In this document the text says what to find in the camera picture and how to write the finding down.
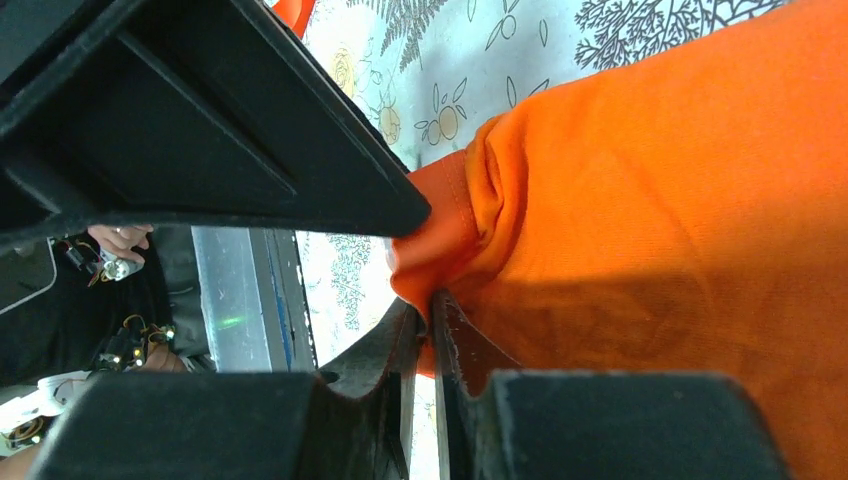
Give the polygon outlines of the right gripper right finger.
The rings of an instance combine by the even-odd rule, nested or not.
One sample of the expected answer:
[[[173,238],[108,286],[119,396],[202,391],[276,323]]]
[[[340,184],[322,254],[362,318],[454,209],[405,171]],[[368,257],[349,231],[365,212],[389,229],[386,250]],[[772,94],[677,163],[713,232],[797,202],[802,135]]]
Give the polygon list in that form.
[[[471,479],[476,429],[472,402],[493,371],[519,369],[521,364],[472,325],[449,291],[434,294],[431,314],[440,474]]]

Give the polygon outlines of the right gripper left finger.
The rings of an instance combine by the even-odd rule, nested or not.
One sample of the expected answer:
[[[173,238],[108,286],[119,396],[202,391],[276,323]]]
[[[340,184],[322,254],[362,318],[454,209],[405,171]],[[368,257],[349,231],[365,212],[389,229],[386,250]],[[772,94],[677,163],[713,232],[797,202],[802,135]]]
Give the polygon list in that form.
[[[408,479],[419,315],[395,299],[362,338],[318,370],[332,392],[319,441],[324,479]]]

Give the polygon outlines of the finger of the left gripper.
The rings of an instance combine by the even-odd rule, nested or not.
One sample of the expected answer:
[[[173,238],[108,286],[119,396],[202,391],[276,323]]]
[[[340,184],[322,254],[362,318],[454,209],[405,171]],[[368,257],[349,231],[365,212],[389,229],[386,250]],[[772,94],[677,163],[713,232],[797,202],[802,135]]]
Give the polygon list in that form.
[[[1,245],[92,224],[401,237],[406,167],[259,1],[5,1]]]

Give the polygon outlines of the orange underwear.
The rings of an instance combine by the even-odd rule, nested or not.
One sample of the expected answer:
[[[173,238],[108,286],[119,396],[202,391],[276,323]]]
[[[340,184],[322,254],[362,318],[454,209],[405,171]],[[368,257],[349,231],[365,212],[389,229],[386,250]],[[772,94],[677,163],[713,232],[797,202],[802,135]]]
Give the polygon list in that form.
[[[794,1],[535,94],[411,181],[395,292],[530,368],[712,370],[847,475],[847,5]]]

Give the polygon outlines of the person's hand in background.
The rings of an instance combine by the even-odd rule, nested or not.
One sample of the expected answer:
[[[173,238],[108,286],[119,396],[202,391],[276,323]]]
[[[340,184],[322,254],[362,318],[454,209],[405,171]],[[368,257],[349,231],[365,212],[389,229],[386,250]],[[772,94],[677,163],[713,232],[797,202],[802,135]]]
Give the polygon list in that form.
[[[87,233],[103,251],[140,264],[145,259],[136,249],[147,250],[150,247],[148,235],[153,231],[153,226],[149,224],[123,227],[92,225],[87,228]]]

